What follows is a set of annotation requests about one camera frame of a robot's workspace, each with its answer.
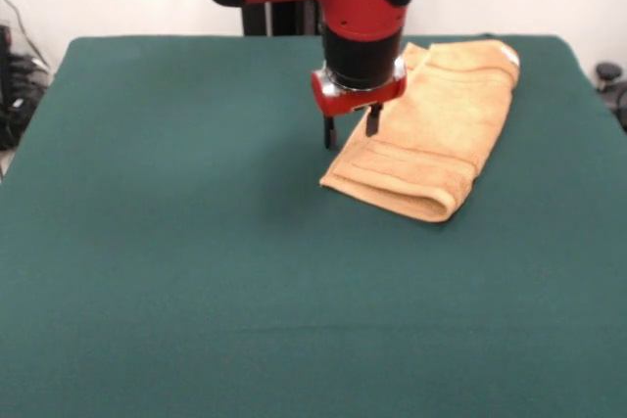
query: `folded towel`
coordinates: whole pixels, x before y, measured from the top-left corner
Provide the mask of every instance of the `folded towel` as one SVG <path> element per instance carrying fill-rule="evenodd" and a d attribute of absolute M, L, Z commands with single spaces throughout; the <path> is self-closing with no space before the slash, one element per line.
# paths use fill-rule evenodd
<path fill-rule="evenodd" d="M 494 148 L 519 77 L 499 40 L 409 44 L 408 88 L 385 105 L 379 133 L 362 118 L 322 186 L 427 222 L 448 220 Z"/>

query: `towel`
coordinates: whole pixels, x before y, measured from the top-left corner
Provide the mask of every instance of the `towel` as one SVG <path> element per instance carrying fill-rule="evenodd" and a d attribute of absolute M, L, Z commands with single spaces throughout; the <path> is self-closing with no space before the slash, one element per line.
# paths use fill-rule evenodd
<path fill-rule="evenodd" d="M 320 184 L 425 222 L 463 205 L 506 122 L 518 83 L 517 53 L 497 39 L 408 44 L 405 94 L 387 103 L 379 133 L 366 115 Z"/>

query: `cable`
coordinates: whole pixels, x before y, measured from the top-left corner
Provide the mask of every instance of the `cable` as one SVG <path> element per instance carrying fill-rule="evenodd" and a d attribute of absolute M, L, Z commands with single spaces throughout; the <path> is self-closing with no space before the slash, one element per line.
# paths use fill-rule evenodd
<path fill-rule="evenodd" d="M 49 69 L 50 66 L 48 65 L 48 63 L 44 59 L 43 55 L 41 54 L 41 51 L 39 51 L 39 48 L 37 48 L 37 46 L 35 46 L 35 44 L 28 37 L 28 33 L 26 33 L 26 28 L 24 27 L 24 22 L 22 20 L 22 14 L 20 13 L 20 9 L 18 9 L 16 4 L 11 2 L 11 0 L 4 0 L 4 2 L 15 13 L 16 18 L 18 19 L 18 26 L 20 27 L 20 31 L 22 32 L 22 35 L 24 36 L 24 39 L 26 40 L 26 43 L 28 43 L 28 46 L 30 46 L 30 49 L 32 49 L 32 52 L 35 53 L 35 55 L 37 56 L 39 61 L 41 61 L 43 63 L 43 65 L 46 68 Z"/>

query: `green cloth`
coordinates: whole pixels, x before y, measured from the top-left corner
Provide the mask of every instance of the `green cloth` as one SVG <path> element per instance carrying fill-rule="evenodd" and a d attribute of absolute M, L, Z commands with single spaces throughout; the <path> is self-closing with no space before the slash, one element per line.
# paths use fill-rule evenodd
<path fill-rule="evenodd" d="M 74 42 L 0 188 L 0 416 L 626 416 L 627 141 L 563 41 L 502 39 L 439 225 L 318 186 L 318 39 Z"/>

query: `table surface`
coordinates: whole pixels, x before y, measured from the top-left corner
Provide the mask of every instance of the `table surface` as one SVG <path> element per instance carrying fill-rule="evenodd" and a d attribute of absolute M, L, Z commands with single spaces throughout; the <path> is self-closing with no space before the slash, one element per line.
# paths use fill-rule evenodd
<path fill-rule="evenodd" d="M 319 187 L 318 39 L 74 42 L 0 188 L 0 415 L 624 416 L 626 139 L 567 44 L 502 39 L 438 225 Z"/>

